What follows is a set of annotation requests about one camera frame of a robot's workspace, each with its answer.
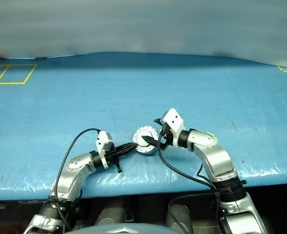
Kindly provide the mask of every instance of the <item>blue table surface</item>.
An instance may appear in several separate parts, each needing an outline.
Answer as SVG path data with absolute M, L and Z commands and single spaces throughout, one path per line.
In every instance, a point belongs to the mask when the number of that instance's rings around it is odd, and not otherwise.
M 0 64 L 37 64 L 27 82 L 0 85 L 0 200 L 46 199 L 64 154 L 83 129 L 116 145 L 174 107 L 186 128 L 214 133 L 247 186 L 287 183 L 287 72 L 252 61 L 205 56 L 95 53 Z M 6 67 L 0 67 L 0 75 Z M 10 66 L 0 82 L 23 82 L 32 66 Z M 82 136 L 70 157 L 96 149 Z M 200 160 L 169 147 L 165 158 L 195 176 Z M 155 153 L 131 153 L 99 169 L 83 196 L 204 190 Z

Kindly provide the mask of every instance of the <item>circular connector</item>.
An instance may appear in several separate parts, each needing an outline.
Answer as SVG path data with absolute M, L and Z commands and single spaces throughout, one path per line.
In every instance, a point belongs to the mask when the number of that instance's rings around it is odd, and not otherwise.
M 155 129 L 151 126 L 144 126 L 138 129 L 133 136 L 133 142 L 138 144 L 136 151 L 142 154 L 153 153 L 156 150 L 156 147 L 147 143 L 142 138 L 142 136 L 149 136 L 149 137 L 153 137 L 155 140 L 158 140 L 157 131 L 155 131 Z

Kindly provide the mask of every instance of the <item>white backdrop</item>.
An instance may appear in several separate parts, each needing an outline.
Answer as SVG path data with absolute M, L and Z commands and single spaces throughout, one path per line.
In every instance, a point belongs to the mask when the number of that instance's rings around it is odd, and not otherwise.
M 287 0 L 0 0 L 0 56 L 218 55 L 287 66 Z

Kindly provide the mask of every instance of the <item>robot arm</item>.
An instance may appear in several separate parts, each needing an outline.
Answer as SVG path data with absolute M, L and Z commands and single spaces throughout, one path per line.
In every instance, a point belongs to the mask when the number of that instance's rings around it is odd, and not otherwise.
M 187 131 L 184 121 L 175 109 L 170 109 L 161 119 L 161 134 L 172 140 L 174 147 L 187 148 L 197 155 L 205 168 L 209 180 L 220 195 L 221 226 L 227 234 L 267 234 L 253 201 L 245 192 L 237 171 L 214 134 L 194 129 Z
M 103 166 L 106 169 L 109 164 L 115 163 L 118 172 L 122 172 L 119 157 L 137 147 L 135 143 L 115 147 L 111 135 L 105 131 L 99 132 L 96 145 L 98 152 L 92 151 L 70 159 L 59 178 L 57 198 L 54 185 L 39 214 L 33 217 L 23 234 L 31 233 L 32 230 L 53 233 L 62 227 L 63 222 L 58 214 L 56 203 L 59 204 L 60 210 L 65 216 L 79 198 L 86 178 L 94 173 L 96 168 Z

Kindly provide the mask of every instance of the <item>black wire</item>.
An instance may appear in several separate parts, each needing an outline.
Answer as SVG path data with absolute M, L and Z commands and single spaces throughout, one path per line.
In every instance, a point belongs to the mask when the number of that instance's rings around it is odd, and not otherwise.
M 69 153 L 70 153 L 70 151 L 71 151 L 73 145 L 75 144 L 75 142 L 77 141 L 77 139 L 78 139 L 81 135 L 83 135 L 84 133 L 89 132 L 89 131 L 97 131 L 97 132 L 99 133 L 99 132 L 100 132 L 100 129 L 97 129 L 97 128 L 85 129 L 84 131 L 80 132 L 80 133 L 74 138 L 74 140 L 72 141 L 72 143 L 71 143 L 69 149 L 67 150 L 67 152 L 66 152 L 66 154 L 65 154 L 65 156 L 64 156 L 64 158 L 63 158 L 63 161 L 62 161 L 62 163 L 61 163 L 61 166 L 60 166 L 60 168 L 59 168 L 59 172 L 58 172 L 58 175 L 57 175 L 56 183 L 55 183 L 54 193 L 55 193 L 55 199 L 56 199 L 57 212 L 58 212 L 58 215 L 59 215 L 60 219 L 61 219 L 62 222 L 64 223 L 65 227 L 66 227 L 69 231 L 71 231 L 72 229 L 71 229 L 70 225 L 68 224 L 68 222 L 66 221 L 66 218 L 63 216 L 62 211 L 61 211 L 61 209 L 60 209 L 60 206 L 59 206 L 59 204 L 58 204 L 58 192 L 57 192 L 58 182 L 59 182 L 59 179 L 60 179 L 60 176 L 61 176 L 61 172 L 62 172 L 62 170 L 63 170 L 63 167 L 64 167 L 64 165 L 65 165 L 65 161 L 66 161 L 67 157 L 69 156 Z
M 79 202 L 79 200 L 82 198 L 82 195 L 83 195 L 83 189 L 81 189 L 81 193 L 80 193 L 80 196 L 78 198 L 76 198 L 76 200 L 74 201 L 73 205 L 72 205 L 72 208 L 74 208 L 77 203 Z M 67 217 L 69 216 L 69 213 L 67 213 L 65 215 L 65 219 L 67 219 Z M 62 233 L 65 233 L 65 224 L 63 223 L 63 229 L 62 229 Z
M 215 215 L 216 215 L 216 220 L 218 221 L 219 211 L 220 211 L 219 207 L 220 207 L 220 202 L 221 202 L 220 196 L 219 196 L 219 194 L 218 194 L 218 192 L 217 192 L 216 186 L 212 183 L 212 181 L 210 181 L 210 180 L 209 180 L 208 178 L 206 178 L 205 176 L 200 175 L 200 172 L 201 172 L 202 168 L 203 168 L 203 164 L 201 164 L 201 167 L 200 167 L 200 169 L 199 169 L 198 172 L 197 172 L 197 177 L 200 177 L 200 178 L 202 178 L 202 179 L 205 179 L 205 180 L 213 187 L 213 191 L 212 191 L 212 192 L 213 192 L 214 195 L 216 196 L 216 213 L 215 213 Z
M 183 198 L 187 198 L 187 197 L 205 196 L 205 195 L 212 195 L 212 193 L 190 194 L 190 195 L 177 196 L 177 197 L 171 199 L 170 202 L 168 203 L 167 210 L 168 210 L 169 214 L 171 215 L 172 219 L 177 223 L 177 225 L 182 229 L 184 234 L 190 234 L 190 233 L 188 232 L 188 230 L 186 230 L 186 228 L 180 223 L 180 221 L 172 213 L 172 211 L 171 211 L 172 203 L 177 201 L 177 200 L 180 200 L 180 199 L 183 199 Z
M 197 177 L 200 177 L 200 178 L 204 179 L 205 181 L 207 181 L 207 183 L 204 182 L 204 181 L 202 181 L 202 180 L 200 180 L 200 179 L 197 179 L 197 178 L 194 178 L 194 177 L 192 177 L 192 176 L 190 176 L 190 175 L 187 175 L 187 174 L 181 172 L 180 170 L 178 170 L 177 168 L 173 167 L 171 164 L 169 164 L 169 163 L 164 159 L 164 157 L 163 157 L 163 155 L 162 155 L 162 152 L 161 152 L 161 138 L 162 138 L 162 136 L 163 136 L 161 133 L 164 132 L 164 129 L 165 129 L 165 125 L 162 127 L 162 129 L 161 129 L 161 131 L 160 131 L 160 134 L 159 134 L 159 137 L 158 137 L 158 153 L 159 153 L 159 156 L 160 156 L 161 161 L 162 161 L 168 168 L 170 168 L 171 170 L 173 170 L 173 171 L 175 171 L 176 173 L 180 174 L 181 176 L 184 176 L 184 177 L 186 177 L 186 178 L 188 178 L 188 179 L 190 179 L 190 180 L 192 180 L 192 181 L 198 182 L 198 183 L 200 183 L 200 184 L 206 185 L 206 186 L 208 186 L 208 187 L 211 189 L 211 193 L 207 193 L 207 195 L 214 195 L 214 196 L 216 196 L 216 198 L 217 198 L 217 200 L 216 200 L 216 219 L 218 220 L 218 217 L 219 217 L 219 206 L 220 206 L 220 197 L 219 197 L 219 194 L 218 194 L 218 192 L 217 192 L 216 186 L 215 186 L 208 178 L 206 178 L 206 177 L 203 176 L 203 175 L 200 175 L 200 172 L 201 172 L 201 170 L 202 170 L 202 168 L 203 168 L 203 164 L 201 164 L 201 166 L 200 166 L 200 168 L 199 168 L 199 170 L 198 170 L 198 172 L 197 172 Z M 198 196 L 198 195 L 201 195 L 201 194 L 194 194 L 194 195 L 187 195 L 187 196 Z M 169 203 L 169 205 L 168 205 L 168 211 L 169 211 L 171 217 L 173 218 L 173 220 L 177 223 L 177 225 L 182 229 L 182 231 L 183 231 L 185 234 L 189 234 L 188 231 L 183 227 L 183 225 L 178 221 L 178 219 L 177 219 L 177 218 L 173 215 L 173 213 L 171 212 L 171 210 L 170 210 L 170 205 L 171 205 L 172 202 L 173 202 L 173 200 L 170 201 L 170 203 Z
M 192 176 L 190 176 L 190 175 L 187 175 L 187 174 L 181 172 L 180 170 L 178 170 L 177 168 L 173 167 L 171 164 L 169 164 L 169 163 L 164 159 L 164 157 L 163 157 L 163 155 L 162 155 L 162 152 L 161 152 L 161 148 L 160 148 L 160 146 L 161 146 L 161 137 L 162 137 L 162 135 L 159 134 L 159 137 L 158 137 L 158 153 L 159 153 L 159 156 L 160 156 L 161 161 L 162 161 L 169 169 L 173 170 L 173 171 L 176 172 L 177 174 L 180 174 L 181 176 L 186 177 L 187 179 L 191 179 L 192 181 L 195 181 L 195 182 L 198 182 L 198 183 L 200 183 L 200 184 L 206 185 L 206 186 L 208 186 L 210 189 L 212 189 L 213 187 L 212 187 L 209 183 L 206 183 L 206 182 L 204 182 L 204 181 L 202 181 L 202 180 L 200 180 L 200 179 L 194 178 L 194 177 L 192 177 Z

